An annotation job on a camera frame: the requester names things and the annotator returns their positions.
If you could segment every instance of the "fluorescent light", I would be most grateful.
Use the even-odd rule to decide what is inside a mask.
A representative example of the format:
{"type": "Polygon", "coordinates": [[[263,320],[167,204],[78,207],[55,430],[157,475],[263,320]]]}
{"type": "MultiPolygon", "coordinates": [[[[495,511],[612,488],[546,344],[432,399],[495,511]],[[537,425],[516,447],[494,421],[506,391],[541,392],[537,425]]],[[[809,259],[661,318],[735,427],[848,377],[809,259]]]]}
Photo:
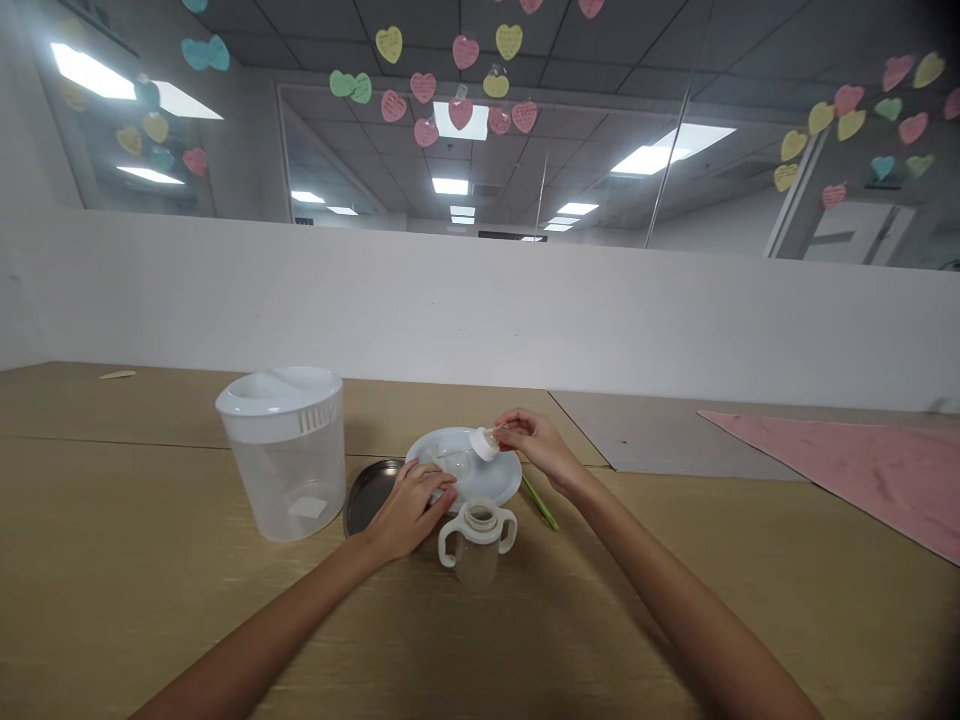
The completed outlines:
{"type": "Polygon", "coordinates": [[[433,178],[433,189],[436,190],[439,195],[469,195],[470,183],[466,180],[433,178]]]}
{"type": "Polygon", "coordinates": [[[324,202],[323,198],[317,197],[313,193],[306,192],[305,190],[294,190],[290,193],[290,195],[294,200],[299,200],[300,202],[309,202],[316,205],[323,205],[324,202]]]}
{"type": "Polygon", "coordinates": [[[160,107],[171,115],[199,120],[223,120],[213,110],[199,100],[194,100],[176,85],[163,80],[154,80],[153,83],[160,88],[160,107]]]}
{"type": "Polygon", "coordinates": [[[131,175],[136,175],[137,177],[142,177],[144,180],[149,180],[150,182],[160,183],[162,185],[183,185],[182,182],[176,178],[167,177],[166,175],[161,175],[155,170],[150,170],[148,168],[122,168],[118,167],[117,170],[123,170],[128,172],[131,175]]]}
{"type": "Polygon", "coordinates": [[[564,213],[566,215],[586,215],[587,213],[593,212],[596,210],[599,205],[591,205],[590,203],[567,203],[562,208],[557,210],[558,213],[564,213]]]}
{"type": "Polygon", "coordinates": [[[111,100],[136,100],[133,83],[89,55],[63,43],[50,43],[57,69],[67,80],[111,100]]]}
{"type": "Polygon", "coordinates": [[[463,140],[486,140],[487,139],[487,116],[490,114],[490,108],[486,105],[474,105],[473,115],[470,122],[464,126],[463,130],[457,130],[450,120],[450,105],[443,102],[433,103],[433,116],[437,121],[437,130],[440,131],[440,137],[460,138],[463,140]]]}

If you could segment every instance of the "white plate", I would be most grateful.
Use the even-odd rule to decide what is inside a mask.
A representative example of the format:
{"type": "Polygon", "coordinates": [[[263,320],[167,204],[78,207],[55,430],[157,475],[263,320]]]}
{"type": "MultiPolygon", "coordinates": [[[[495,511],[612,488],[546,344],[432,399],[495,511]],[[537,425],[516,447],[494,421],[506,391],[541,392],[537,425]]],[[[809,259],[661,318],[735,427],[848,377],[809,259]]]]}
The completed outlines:
{"type": "Polygon", "coordinates": [[[485,497],[500,507],[517,494],[523,471],[516,453],[500,453],[491,462],[485,463],[470,448],[470,433],[476,428],[444,428],[427,433],[417,440],[407,462],[420,458],[420,462],[432,462],[440,456],[438,463],[448,472],[457,476],[457,501],[450,512],[460,512],[464,502],[475,497],[485,497]],[[463,452],[454,457],[453,453],[463,452]]]}

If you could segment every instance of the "pink paper heart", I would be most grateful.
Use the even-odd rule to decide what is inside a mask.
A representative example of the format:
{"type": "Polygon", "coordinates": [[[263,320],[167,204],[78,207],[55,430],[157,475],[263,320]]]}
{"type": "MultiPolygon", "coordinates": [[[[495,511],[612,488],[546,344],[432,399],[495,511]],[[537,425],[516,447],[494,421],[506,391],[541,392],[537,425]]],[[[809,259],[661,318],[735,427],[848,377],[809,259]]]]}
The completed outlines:
{"type": "Polygon", "coordinates": [[[924,131],[927,129],[927,123],[929,121],[929,115],[926,113],[920,113],[919,115],[914,115],[912,118],[907,118],[900,123],[900,127],[897,128],[897,131],[900,133],[900,139],[903,140],[903,144],[911,145],[919,140],[920,136],[923,135],[924,131]]]}
{"type": "Polygon", "coordinates": [[[473,101],[469,98],[457,100],[453,98],[448,107],[450,108],[450,122],[457,130],[463,130],[470,118],[473,117],[473,101]]]}
{"type": "Polygon", "coordinates": [[[537,124],[537,104],[535,102],[518,103],[513,106],[513,124],[524,135],[529,135],[537,124]]]}
{"type": "Polygon", "coordinates": [[[833,210],[847,197],[847,184],[827,185],[823,189],[823,209],[833,210]]]}
{"type": "Polygon", "coordinates": [[[433,73],[427,73],[426,75],[414,73],[413,77],[410,78],[410,90],[413,91],[413,96],[417,100],[428,103],[433,100],[433,96],[437,92],[437,79],[433,76],[433,73]]]}
{"type": "Polygon", "coordinates": [[[207,174],[207,154],[200,148],[187,150],[183,154],[183,164],[197,177],[204,177],[207,174]]]}
{"type": "Polygon", "coordinates": [[[453,61],[461,70],[466,70],[480,57],[480,44],[465,35],[457,35],[453,41],[453,61]]]}
{"type": "Polygon", "coordinates": [[[420,147],[430,147],[440,139],[440,129],[426,120],[417,120],[417,124],[413,126],[413,136],[420,147]]]}
{"type": "Polygon", "coordinates": [[[844,85],[833,96],[833,105],[836,108],[837,117],[843,117],[856,110],[861,100],[863,100],[862,87],[859,85],[844,85]]]}
{"type": "Polygon", "coordinates": [[[407,101],[393,90],[387,90],[380,99],[380,112],[387,122],[396,122],[407,114],[407,101]]]}
{"type": "Polygon", "coordinates": [[[513,122],[510,120],[510,116],[499,107],[490,108],[490,114],[487,116],[487,123],[490,125],[490,129],[493,130],[493,132],[497,135],[506,135],[507,131],[510,129],[510,125],[513,124],[513,122]]]}
{"type": "Polygon", "coordinates": [[[890,92],[913,70],[916,62],[913,55],[904,55],[887,60],[887,68],[883,71],[883,91],[890,92]]]}

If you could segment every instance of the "blue paper heart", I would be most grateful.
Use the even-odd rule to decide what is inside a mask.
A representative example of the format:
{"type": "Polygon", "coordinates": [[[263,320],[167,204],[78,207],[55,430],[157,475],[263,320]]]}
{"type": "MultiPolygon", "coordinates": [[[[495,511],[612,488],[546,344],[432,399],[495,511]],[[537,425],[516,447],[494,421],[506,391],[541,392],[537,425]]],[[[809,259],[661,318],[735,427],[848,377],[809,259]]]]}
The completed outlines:
{"type": "Polygon", "coordinates": [[[877,180],[886,179],[887,175],[893,172],[893,168],[897,166],[897,161],[890,155],[884,157],[875,157],[870,161],[870,167],[873,168],[873,171],[877,174],[877,180]]]}
{"type": "Polygon", "coordinates": [[[214,35],[208,43],[187,39],[180,43],[180,48],[183,50],[184,60],[194,70],[212,67],[214,70],[226,71],[230,67],[230,52],[219,35],[214,35]]]}

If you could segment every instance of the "ceiling light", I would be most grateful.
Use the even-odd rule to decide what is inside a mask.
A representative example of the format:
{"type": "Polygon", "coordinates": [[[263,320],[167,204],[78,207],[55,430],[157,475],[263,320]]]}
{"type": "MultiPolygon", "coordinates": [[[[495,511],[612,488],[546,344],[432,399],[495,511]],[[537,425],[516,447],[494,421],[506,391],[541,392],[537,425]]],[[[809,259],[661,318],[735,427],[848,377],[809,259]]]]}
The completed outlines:
{"type": "Polygon", "coordinates": [[[149,180],[150,182],[160,183],[162,185],[183,185],[183,183],[176,178],[167,177],[166,175],[161,175],[155,170],[150,170],[149,168],[122,168],[118,167],[117,170],[123,170],[128,172],[131,175],[136,175],[137,177],[142,177],[144,180],[149,180]]]}
{"type": "Polygon", "coordinates": [[[111,100],[136,100],[133,83],[89,55],[63,43],[50,43],[57,69],[67,80],[111,100]]]}
{"type": "Polygon", "coordinates": [[[459,138],[461,140],[486,140],[487,139],[487,116],[490,108],[486,105],[474,105],[473,115],[470,122],[464,126],[463,130],[457,130],[450,120],[450,104],[443,102],[433,103],[433,116],[437,122],[437,130],[440,131],[440,137],[459,138]]]}
{"type": "Polygon", "coordinates": [[[466,180],[433,178],[433,189],[436,190],[439,195],[469,195],[470,183],[466,180]]]}
{"type": "Polygon", "coordinates": [[[309,202],[316,205],[323,205],[324,202],[323,198],[317,197],[313,193],[306,192],[305,190],[294,190],[290,195],[294,200],[299,200],[300,202],[309,202]]]}

